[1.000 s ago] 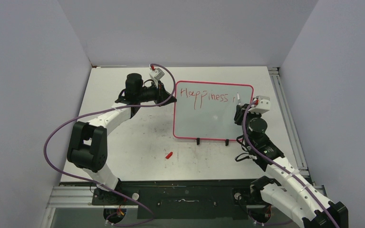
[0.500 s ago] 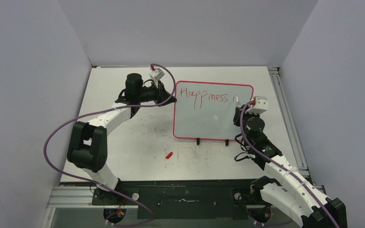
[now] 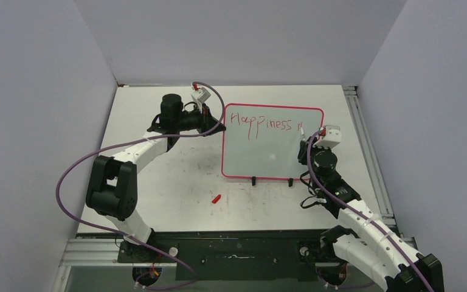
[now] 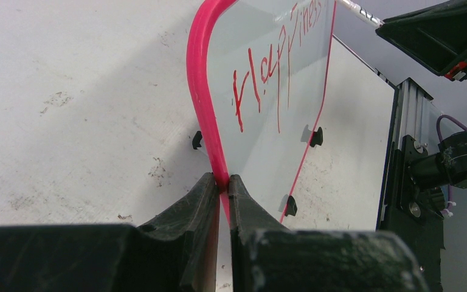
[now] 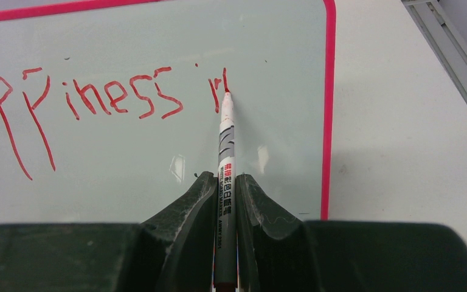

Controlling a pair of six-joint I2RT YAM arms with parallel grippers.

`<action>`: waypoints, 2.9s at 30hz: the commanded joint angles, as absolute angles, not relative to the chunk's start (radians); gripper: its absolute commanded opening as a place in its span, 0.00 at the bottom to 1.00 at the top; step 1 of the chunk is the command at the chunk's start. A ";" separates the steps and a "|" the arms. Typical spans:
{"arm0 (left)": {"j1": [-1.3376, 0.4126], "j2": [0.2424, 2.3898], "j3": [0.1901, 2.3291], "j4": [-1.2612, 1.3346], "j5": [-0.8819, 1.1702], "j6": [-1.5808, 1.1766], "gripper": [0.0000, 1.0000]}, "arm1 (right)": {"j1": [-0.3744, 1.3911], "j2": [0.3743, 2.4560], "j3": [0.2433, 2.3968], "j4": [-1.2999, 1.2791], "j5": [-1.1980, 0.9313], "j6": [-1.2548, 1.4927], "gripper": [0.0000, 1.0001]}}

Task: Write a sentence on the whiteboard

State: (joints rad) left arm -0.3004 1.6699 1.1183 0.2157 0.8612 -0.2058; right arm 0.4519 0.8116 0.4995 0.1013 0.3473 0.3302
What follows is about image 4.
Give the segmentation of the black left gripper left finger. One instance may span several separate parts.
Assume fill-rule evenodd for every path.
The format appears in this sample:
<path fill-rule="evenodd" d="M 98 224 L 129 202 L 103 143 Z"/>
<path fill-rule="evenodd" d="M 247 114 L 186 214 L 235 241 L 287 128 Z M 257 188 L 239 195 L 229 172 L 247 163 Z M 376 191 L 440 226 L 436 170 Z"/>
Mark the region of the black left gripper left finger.
<path fill-rule="evenodd" d="M 149 291 L 215 291 L 220 202 L 212 173 L 138 230 Z"/>

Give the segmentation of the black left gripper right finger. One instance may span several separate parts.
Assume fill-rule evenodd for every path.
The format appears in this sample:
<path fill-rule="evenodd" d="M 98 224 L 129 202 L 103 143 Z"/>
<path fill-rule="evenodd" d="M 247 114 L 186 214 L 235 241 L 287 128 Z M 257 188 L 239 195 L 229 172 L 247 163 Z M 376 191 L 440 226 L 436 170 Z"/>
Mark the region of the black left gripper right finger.
<path fill-rule="evenodd" d="M 289 291 L 289 230 L 251 197 L 240 175 L 230 177 L 228 197 L 233 290 Z"/>

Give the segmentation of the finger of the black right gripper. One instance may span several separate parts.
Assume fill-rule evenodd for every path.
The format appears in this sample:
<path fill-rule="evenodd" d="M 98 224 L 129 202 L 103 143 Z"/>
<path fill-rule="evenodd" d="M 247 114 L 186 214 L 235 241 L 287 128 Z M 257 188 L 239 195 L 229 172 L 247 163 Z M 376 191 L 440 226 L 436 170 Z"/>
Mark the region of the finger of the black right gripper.
<path fill-rule="evenodd" d="M 385 19 L 376 34 L 437 76 L 467 79 L 467 1 Z"/>

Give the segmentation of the pink framed whiteboard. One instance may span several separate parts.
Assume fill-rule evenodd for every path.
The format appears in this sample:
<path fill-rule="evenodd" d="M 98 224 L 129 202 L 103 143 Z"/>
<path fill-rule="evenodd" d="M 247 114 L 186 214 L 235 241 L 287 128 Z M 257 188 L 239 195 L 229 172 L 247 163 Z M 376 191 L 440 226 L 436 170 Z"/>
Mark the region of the pink framed whiteboard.
<path fill-rule="evenodd" d="M 321 114 L 335 1 L 204 1 L 186 67 L 217 185 L 239 175 L 277 220 Z"/>

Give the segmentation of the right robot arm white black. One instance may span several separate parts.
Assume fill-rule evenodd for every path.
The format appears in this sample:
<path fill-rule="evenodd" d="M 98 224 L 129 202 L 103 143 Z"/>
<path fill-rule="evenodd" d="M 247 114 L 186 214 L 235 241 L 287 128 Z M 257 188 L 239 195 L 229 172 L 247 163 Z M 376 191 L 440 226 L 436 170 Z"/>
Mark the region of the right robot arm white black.
<path fill-rule="evenodd" d="M 467 1 L 446 1 L 384 20 L 376 34 L 431 73 L 467 80 Z M 421 189 L 450 184 L 467 188 L 467 130 L 442 139 L 439 153 L 409 164 Z"/>

